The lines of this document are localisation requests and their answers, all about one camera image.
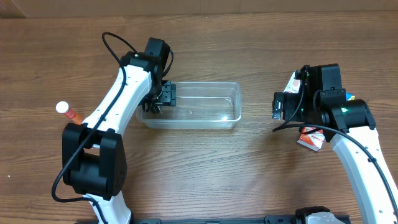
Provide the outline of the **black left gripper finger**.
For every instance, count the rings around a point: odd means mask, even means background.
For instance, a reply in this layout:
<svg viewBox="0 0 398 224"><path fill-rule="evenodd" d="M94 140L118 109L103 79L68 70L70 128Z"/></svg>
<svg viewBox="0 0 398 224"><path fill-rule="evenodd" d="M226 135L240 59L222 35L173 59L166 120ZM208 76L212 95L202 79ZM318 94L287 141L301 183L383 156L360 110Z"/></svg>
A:
<svg viewBox="0 0 398 224"><path fill-rule="evenodd" d="M162 106L176 106L176 84L169 80L162 82Z"/></svg>
<svg viewBox="0 0 398 224"><path fill-rule="evenodd" d="M160 113L162 103L158 99L144 100L142 104L142 110L151 113Z"/></svg>

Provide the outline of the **blue VapoDrops cough box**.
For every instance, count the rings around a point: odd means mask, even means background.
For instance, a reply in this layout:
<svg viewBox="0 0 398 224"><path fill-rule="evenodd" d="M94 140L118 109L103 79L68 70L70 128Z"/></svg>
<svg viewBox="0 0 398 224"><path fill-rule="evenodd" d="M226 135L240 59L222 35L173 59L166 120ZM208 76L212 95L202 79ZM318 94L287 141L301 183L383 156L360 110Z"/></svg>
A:
<svg viewBox="0 0 398 224"><path fill-rule="evenodd" d="M355 99L355 96L352 95L351 93L346 93L345 96L346 96L347 101L351 101L351 100Z"/></svg>

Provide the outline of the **clear plastic container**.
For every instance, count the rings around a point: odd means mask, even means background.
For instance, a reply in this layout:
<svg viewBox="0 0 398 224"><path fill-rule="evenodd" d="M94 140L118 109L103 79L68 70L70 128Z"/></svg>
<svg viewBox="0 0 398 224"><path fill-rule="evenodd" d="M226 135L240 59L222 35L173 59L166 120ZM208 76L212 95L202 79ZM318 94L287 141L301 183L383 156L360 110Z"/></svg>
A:
<svg viewBox="0 0 398 224"><path fill-rule="evenodd" d="M136 110L153 129L232 129L242 117L241 90L235 82L176 82L176 105L159 113Z"/></svg>

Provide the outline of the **red ActiFast medicine box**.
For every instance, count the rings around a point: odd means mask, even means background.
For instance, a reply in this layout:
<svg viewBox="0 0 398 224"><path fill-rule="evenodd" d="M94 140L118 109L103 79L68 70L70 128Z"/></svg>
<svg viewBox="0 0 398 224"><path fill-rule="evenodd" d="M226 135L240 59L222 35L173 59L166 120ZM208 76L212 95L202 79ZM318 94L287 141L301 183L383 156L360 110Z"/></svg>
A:
<svg viewBox="0 0 398 224"><path fill-rule="evenodd" d="M304 134L313 130L315 130L315 128L304 127L297 142L313 151L319 151L325 142L325 136L323 135L322 130L318 130L310 134Z"/></svg>

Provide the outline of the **orange tablet tube white cap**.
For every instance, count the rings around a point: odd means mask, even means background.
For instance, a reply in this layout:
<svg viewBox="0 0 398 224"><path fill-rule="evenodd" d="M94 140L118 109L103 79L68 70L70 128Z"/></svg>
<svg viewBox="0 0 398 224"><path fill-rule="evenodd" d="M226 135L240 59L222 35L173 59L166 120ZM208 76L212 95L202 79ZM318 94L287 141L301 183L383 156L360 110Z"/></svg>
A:
<svg viewBox="0 0 398 224"><path fill-rule="evenodd" d="M59 101L55 109L58 113L65 115L68 119L72 120L75 124L82 124L83 118L73 109L66 101Z"/></svg>

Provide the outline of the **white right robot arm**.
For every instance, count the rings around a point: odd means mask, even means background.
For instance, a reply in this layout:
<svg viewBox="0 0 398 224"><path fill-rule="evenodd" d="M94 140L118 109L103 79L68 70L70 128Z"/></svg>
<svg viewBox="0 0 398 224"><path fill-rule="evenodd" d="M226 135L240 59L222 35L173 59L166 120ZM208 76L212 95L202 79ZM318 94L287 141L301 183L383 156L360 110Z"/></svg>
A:
<svg viewBox="0 0 398 224"><path fill-rule="evenodd" d="M272 118L279 131L322 134L337 154L353 188L364 223L397 223L397 186L384 160L376 122L364 100L348 99L338 64L293 72L291 88L276 92Z"/></svg>

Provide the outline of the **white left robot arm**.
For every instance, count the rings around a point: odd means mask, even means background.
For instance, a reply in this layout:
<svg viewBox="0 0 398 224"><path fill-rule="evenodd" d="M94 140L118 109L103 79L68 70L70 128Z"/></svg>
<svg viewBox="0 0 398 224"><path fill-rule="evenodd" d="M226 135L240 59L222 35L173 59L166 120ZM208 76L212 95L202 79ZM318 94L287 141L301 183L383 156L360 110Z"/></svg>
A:
<svg viewBox="0 0 398 224"><path fill-rule="evenodd" d="M117 57L117 78L97 109L62 133L62 169L52 186L61 203L87 201L98 223L133 223L122 187L127 176L123 134L136 108L158 113L175 106L175 85L164 80L174 59L170 46L150 38L143 52Z"/></svg>

